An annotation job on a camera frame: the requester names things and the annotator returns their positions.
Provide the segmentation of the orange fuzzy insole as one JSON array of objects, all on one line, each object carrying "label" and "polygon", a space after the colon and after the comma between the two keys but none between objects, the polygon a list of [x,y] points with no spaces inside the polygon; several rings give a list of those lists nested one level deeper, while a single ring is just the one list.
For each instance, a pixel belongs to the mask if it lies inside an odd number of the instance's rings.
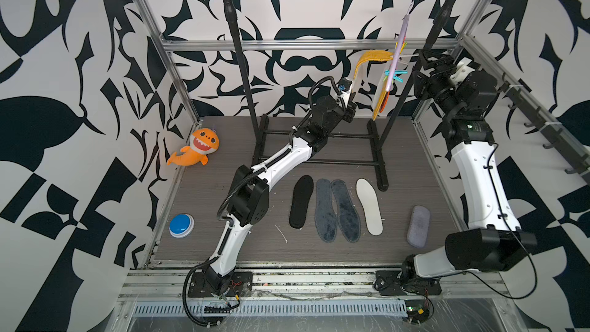
[{"label": "orange fuzzy insole", "polygon": [[388,52],[384,50],[368,50],[361,55],[359,61],[356,63],[354,73],[353,73],[353,81],[357,81],[359,79],[360,68],[362,65],[370,62],[370,61],[378,61],[378,62],[386,62],[393,59],[393,52]]},{"label": "orange fuzzy insole", "polygon": [[376,93],[375,93],[375,97],[373,99],[373,114],[372,114],[372,120],[375,121],[377,119],[377,117],[379,116],[379,113],[381,113],[382,109],[384,108],[384,104],[387,101],[388,95],[389,95],[389,91],[388,91],[388,80],[389,77],[388,76],[384,76],[383,80],[381,81],[380,85],[377,87],[376,89]]}]

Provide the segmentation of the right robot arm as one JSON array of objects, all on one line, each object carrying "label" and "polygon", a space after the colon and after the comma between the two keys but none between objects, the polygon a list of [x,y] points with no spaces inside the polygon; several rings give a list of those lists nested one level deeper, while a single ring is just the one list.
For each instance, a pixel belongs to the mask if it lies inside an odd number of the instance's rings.
[{"label": "right robot arm", "polygon": [[505,195],[496,164],[498,144],[485,116],[496,101],[497,80],[468,58],[422,49],[415,73],[416,97],[442,112],[439,130],[459,169],[467,229],[448,235],[443,247],[410,255],[402,282],[427,281],[463,272],[504,272],[530,257],[536,236],[522,230]]}]

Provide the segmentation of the black foam insole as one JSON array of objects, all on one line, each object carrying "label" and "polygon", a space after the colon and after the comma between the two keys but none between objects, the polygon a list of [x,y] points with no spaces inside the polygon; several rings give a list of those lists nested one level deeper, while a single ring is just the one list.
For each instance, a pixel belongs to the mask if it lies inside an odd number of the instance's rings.
[{"label": "black foam insole", "polygon": [[302,176],[295,184],[289,215],[290,227],[295,229],[304,227],[313,188],[314,182],[310,175]]}]

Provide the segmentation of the dark grey felt insole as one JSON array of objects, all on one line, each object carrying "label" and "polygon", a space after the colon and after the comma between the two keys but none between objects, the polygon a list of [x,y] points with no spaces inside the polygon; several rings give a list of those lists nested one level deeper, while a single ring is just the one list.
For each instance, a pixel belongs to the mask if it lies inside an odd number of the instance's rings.
[{"label": "dark grey felt insole", "polygon": [[330,186],[336,200],[337,220],[344,238],[350,243],[356,243],[360,239],[360,217],[350,197],[347,185],[344,181],[337,179],[333,180]]},{"label": "dark grey felt insole", "polygon": [[332,205],[330,181],[321,178],[316,183],[316,208],[314,222],[320,239],[325,243],[334,242],[337,219]]}]

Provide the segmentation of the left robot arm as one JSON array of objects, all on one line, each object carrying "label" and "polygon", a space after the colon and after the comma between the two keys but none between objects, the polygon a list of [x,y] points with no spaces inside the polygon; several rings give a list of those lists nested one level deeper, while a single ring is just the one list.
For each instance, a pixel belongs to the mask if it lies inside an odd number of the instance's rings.
[{"label": "left robot arm", "polygon": [[327,144],[341,121],[351,122],[356,113],[353,81],[327,76],[308,92],[310,110],[288,135],[288,143],[267,160],[249,168],[239,167],[222,201],[218,221],[224,233],[203,269],[205,281],[216,293],[224,293],[237,265],[239,252],[254,224],[269,209],[270,191],[290,171],[308,161]]}]

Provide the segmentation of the lilac round clip hanger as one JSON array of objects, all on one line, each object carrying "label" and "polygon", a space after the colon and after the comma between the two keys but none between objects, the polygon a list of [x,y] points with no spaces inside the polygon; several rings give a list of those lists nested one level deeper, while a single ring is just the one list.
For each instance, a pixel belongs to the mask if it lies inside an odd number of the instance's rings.
[{"label": "lilac round clip hanger", "polygon": [[416,4],[416,0],[410,1],[410,6],[407,9],[407,12],[404,15],[403,20],[402,20],[402,25],[401,25],[401,29],[399,31],[398,40],[396,42],[396,48],[395,48],[395,51],[393,54],[393,59],[391,61],[390,68],[388,70],[387,82],[384,87],[384,90],[386,93],[391,92],[391,90],[393,88],[393,82],[395,80],[397,80],[397,81],[401,80],[401,78],[399,77],[400,75],[407,73],[406,71],[398,71],[397,66],[398,66],[399,58],[401,56],[404,45],[407,43],[406,40],[407,40],[407,31],[408,31],[408,27],[410,24],[410,12],[412,11],[415,4]]}]

